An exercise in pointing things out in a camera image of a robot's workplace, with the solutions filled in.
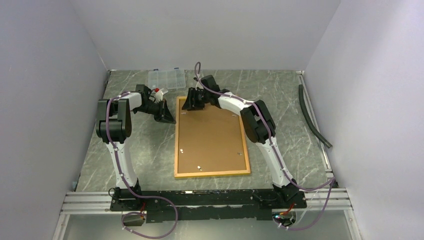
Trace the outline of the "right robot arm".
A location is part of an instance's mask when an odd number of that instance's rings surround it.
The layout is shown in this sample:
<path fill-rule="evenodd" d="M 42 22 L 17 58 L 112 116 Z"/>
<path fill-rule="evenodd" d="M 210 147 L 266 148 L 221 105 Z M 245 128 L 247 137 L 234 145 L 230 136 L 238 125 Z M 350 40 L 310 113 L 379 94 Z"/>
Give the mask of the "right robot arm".
<path fill-rule="evenodd" d="M 275 202 L 282 208 L 293 203 L 299 188 L 279 150 L 276 124 L 263 100 L 251 101 L 220 89 L 212 75 L 194 77 L 196 87 L 188 89 L 182 110 L 202 110 L 206 104 L 241 117 L 247 138 L 259 148 L 271 173 Z"/>

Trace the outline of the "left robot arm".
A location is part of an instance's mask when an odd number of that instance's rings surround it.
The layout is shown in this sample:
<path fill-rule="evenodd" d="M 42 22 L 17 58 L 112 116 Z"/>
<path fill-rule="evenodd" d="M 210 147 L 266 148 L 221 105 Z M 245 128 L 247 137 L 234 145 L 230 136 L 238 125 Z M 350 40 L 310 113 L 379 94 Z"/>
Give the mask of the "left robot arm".
<path fill-rule="evenodd" d="M 114 198 L 123 199 L 130 210 L 143 204 L 139 179 L 131 160 L 132 114 L 145 113 L 159 123 L 175 124 L 164 95 L 166 88 L 150 89 L 144 84 L 136 85 L 134 91 L 124 91 L 112 98 L 97 102 L 96 135 L 105 143 L 113 161 L 116 175 Z"/>

